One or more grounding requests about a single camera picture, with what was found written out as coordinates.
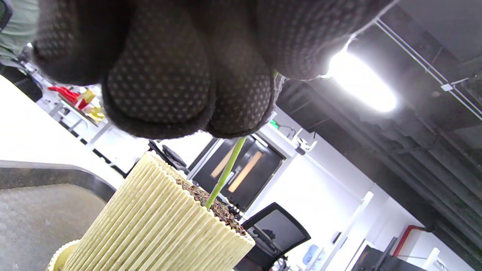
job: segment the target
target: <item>glove fingers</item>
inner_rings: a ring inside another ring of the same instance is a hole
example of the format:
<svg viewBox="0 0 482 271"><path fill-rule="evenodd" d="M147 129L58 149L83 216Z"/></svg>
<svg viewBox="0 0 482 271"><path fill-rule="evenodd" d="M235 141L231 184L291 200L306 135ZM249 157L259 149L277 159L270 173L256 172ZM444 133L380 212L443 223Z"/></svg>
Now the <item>glove fingers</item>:
<svg viewBox="0 0 482 271"><path fill-rule="evenodd" d="M257 5L265 58L282 75L310 80L326 74L342 49L392 0L265 0Z"/></svg>
<svg viewBox="0 0 482 271"><path fill-rule="evenodd" d="M125 50L103 84L107 115L147 138L175 138L205 128L215 102L204 44L175 1L140 0Z"/></svg>
<svg viewBox="0 0 482 271"><path fill-rule="evenodd" d="M258 52L247 8L243 0L211 0L205 13L217 84L206 130L215 137L252 134L273 110L273 71Z"/></svg>
<svg viewBox="0 0 482 271"><path fill-rule="evenodd" d="M35 63L60 83L99 83L122 51L126 0L40 0L39 9Z"/></svg>

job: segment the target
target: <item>ceiling light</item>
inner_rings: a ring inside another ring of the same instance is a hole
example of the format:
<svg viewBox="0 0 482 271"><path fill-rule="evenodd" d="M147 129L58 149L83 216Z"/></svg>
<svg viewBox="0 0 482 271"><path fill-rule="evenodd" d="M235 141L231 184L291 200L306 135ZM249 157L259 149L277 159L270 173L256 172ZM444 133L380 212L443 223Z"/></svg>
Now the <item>ceiling light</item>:
<svg viewBox="0 0 482 271"><path fill-rule="evenodd" d="M380 112L395 109L397 100L390 87L363 61L341 51L330 61L328 76L347 92Z"/></svg>

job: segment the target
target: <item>ceiling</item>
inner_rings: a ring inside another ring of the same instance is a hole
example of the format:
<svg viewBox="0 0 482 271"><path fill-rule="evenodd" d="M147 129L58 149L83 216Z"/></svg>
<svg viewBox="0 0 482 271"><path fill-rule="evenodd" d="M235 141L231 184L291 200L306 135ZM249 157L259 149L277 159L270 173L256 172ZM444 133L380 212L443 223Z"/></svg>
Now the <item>ceiling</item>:
<svg viewBox="0 0 482 271"><path fill-rule="evenodd" d="M476 10L477 0L403 0L382 21L452 82L481 71ZM369 28L349 51L393 87L396 110L373 112L331 80L288 81L278 106L482 270L482 122L380 28ZM477 78L458 86L482 108Z"/></svg>

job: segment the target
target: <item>green shirt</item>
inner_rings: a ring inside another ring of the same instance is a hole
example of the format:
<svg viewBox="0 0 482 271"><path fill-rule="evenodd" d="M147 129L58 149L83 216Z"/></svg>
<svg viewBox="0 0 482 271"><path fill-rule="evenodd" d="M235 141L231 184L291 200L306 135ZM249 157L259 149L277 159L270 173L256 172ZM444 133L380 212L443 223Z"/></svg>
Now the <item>green shirt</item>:
<svg viewBox="0 0 482 271"><path fill-rule="evenodd" d="M15 58L37 31L39 5L37 0L11 0L12 17L0 32L0 61Z"/></svg>

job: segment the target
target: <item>white pole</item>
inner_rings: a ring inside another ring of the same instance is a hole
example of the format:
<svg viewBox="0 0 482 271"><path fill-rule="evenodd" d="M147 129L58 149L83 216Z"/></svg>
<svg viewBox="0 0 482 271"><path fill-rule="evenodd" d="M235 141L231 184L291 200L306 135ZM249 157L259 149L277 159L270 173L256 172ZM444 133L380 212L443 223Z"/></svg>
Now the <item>white pole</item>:
<svg viewBox="0 0 482 271"><path fill-rule="evenodd" d="M430 256L427 258L427 261L423 265L422 269L423 270L428 270L430 266L433 265L437 257L439 256L440 250L436 247L433 248L432 252L430 253Z"/></svg>
<svg viewBox="0 0 482 271"><path fill-rule="evenodd" d="M341 248L341 245L343 244L343 242L345 241L345 239L348 237L348 234L350 233L351 229L355 226L358 218L360 217L361 214L363 214L363 212L365 211L368 203L370 203L370 201L372 200L373 198L373 193L371 193L370 191L368 191L365 195L365 197L363 198L363 203L358 206L357 210L355 211L355 213L351 216L351 221L350 223L348 224L348 227L347 229L340 235L340 237L337 239L337 241L335 242L335 247L333 248L333 250L331 251L331 253L328 255L328 258L326 259L326 261L323 263L323 265L318 269L318 271L325 271L326 268L328 268L328 265L330 264L330 262L332 261L332 259L335 257L335 254L338 252L338 250L340 250Z"/></svg>

